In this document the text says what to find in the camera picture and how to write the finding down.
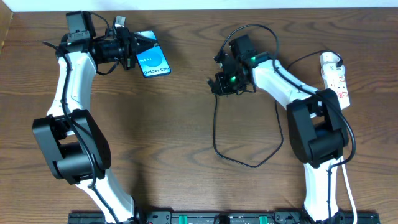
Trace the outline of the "blue Galaxy smartphone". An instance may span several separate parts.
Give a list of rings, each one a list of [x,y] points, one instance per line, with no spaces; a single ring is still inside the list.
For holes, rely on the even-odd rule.
[[[152,30],[135,33],[157,40],[157,37]],[[171,74],[171,67],[165,58],[160,44],[157,47],[151,48],[139,55],[136,55],[136,58],[141,68],[141,72],[145,78],[154,78]]]

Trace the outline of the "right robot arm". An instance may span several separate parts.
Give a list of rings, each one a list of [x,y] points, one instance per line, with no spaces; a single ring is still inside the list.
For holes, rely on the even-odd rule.
[[[312,223],[336,220],[336,171],[346,163],[343,149],[353,144],[353,132],[341,112],[338,95],[331,88],[318,90],[286,70],[276,55],[259,53],[243,35],[227,37],[231,53],[220,49],[215,62],[223,69],[209,79],[216,97],[241,95],[248,85],[270,94],[287,112],[289,141],[304,164],[306,196],[303,208]]]

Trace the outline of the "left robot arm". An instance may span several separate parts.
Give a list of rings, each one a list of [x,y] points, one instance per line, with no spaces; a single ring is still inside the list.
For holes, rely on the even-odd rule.
[[[67,13],[68,33],[59,45],[45,43],[55,50],[60,74],[53,103],[45,117],[34,120],[32,132],[52,175],[86,192],[105,223],[147,223],[111,170],[110,147],[90,113],[90,97],[98,65],[130,70],[139,54],[159,43],[152,31],[131,32],[121,16],[98,37],[93,16],[89,11]]]

